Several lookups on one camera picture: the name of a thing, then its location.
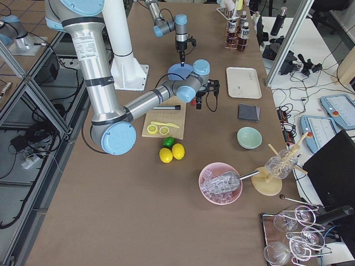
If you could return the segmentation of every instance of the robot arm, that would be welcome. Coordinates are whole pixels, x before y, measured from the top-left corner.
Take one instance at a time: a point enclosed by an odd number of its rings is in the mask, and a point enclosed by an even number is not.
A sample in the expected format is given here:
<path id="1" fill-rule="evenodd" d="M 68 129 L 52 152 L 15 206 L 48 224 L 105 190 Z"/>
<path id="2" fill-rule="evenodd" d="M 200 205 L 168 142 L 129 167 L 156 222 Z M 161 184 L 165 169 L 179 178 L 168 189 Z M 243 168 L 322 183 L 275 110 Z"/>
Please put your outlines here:
<path id="1" fill-rule="evenodd" d="M 176 15 L 171 21 L 166 21 L 158 5 L 157 0 L 145 0 L 151 18 L 154 22 L 154 33 L 157 37 L 162 37 L 165 34 L 175 31 L 175 48 L 180 56 L 180 64 L 183 67 L 185 64 L 185 58 L 187 50 L 187 44 L 191 43 L 192 48 L 196 47 L 196 39 L 189 38 L 187 33 L 187 16 L 184 14 Z"/>
<path id="2" fill-rule="evenodd" d="M 20 50 L 33 47 L 33 41 L 18 17 L 11 15 L 0 18 L 0 41 L 8 46 L 15 42 Z"/>
<path id="3" fill-rule="evenodd" d="M 128 152 L 135 143 L 136 132 L 130 122 L 174 95 L 185 102 L 191 101 L 196 92 L 204 89 L 207 84 L 210 66 L 207 61 L 198 60 L 186 80 L 166 81 L 121 107 L 102 39 L 105 25 L 102 10 L 108 2 L 46 0 L 46 20 L 50 28 L 68 32 L 73 39 L 94 110 L 91 131 L 93 141 L 105 152 L 121 155 Z"/>

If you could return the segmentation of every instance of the green bowl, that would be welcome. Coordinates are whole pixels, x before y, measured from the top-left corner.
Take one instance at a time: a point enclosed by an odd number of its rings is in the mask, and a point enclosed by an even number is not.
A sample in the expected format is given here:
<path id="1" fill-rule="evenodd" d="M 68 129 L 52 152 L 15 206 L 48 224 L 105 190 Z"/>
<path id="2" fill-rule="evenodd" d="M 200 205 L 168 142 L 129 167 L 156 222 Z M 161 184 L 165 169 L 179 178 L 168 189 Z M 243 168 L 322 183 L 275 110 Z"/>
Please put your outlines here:
<path id="1" fill-rule="evenodd" d="M 259 147 L 262 137 L 259 131 L 252 127 L 242 127 L 237 133 L 237 139 L 240 146 L 248 150 Z"/>

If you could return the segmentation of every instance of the gray cloth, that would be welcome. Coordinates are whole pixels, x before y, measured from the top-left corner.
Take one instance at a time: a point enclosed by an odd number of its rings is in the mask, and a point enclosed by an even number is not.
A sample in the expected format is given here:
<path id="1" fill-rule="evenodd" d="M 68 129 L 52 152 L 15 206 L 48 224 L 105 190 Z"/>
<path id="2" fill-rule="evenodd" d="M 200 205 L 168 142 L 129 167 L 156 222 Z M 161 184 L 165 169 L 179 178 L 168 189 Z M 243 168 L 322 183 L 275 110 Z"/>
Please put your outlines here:
<path id="1" fill-rule="evenodd" d="M 260 107 L 256 105 L 240 104 L 238 109 L 238 119 L 259 121 Z"/>

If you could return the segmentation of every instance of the black screen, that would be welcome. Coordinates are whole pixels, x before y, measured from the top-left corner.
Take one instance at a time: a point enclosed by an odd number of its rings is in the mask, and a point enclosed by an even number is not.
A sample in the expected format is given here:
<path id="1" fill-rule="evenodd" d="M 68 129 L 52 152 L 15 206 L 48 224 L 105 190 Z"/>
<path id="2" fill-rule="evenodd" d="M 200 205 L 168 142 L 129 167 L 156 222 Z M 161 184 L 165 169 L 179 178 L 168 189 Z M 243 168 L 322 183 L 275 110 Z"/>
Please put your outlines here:
<path id="1" fill-rule="evenodd" d="M 355 143 L 342 130 L 304 165 L 326 210 L 350 205 L 355 208 Z M 334 222 L 355 257 L 355 216 Z"/>

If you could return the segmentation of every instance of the lime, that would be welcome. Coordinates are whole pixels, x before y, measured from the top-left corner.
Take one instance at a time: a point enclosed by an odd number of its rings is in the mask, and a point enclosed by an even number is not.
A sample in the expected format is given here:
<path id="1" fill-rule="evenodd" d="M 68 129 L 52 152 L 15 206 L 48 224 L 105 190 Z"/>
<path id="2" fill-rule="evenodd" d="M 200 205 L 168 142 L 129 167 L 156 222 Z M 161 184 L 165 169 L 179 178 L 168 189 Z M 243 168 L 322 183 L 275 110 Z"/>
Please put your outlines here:
<path id="1" fill-rule="evenodd" d="M 160 157 L 161 161 L 164 163 L 169 163 L 173 160 L 173 154 L 167 148 L 162 148 L 159 151 L 159 157 Z"/>
<path id="2" fill-rule="evenodd" d="M 185 149 L 182 144 L 177 143 L 172 148 L 173 157 L 177 160 L 181 160 L 185 156 Z"/>
<path id="3" fill-rule="evenodd" d="M 175 142 L 175 139 L 173 137 L 167 137 L 163 140 L 163 146 L 166 148 L 170 148 L 170 147 L 172 147 L 174 142 Z"/>

